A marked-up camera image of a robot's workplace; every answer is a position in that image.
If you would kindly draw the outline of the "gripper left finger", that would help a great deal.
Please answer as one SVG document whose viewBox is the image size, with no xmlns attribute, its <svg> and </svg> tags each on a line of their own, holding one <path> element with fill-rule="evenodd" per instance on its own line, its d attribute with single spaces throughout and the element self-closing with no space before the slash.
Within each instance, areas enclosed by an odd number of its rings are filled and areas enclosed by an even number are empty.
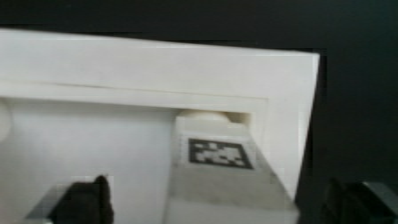
<svg viewBox="0 0 398 224">
<path fill-rule="evenodd" d="M 26 214 L 26 220 L 51 224 L 113 224 L 110 184 L 99 175 L 74 182 L 65 191 L 53 189 Z"/>
</svg>

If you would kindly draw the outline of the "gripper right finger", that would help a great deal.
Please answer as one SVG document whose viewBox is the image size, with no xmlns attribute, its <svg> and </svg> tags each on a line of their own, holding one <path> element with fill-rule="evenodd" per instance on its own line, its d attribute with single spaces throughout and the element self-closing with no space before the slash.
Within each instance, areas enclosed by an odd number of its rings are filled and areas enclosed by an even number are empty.
<svg viewBox="0 0 398 224">
<path fill-rule="evenodd" d="M 398 224 L 398 193 L 383 183 L 330 180 L 321 224 Z"/>
</svg>

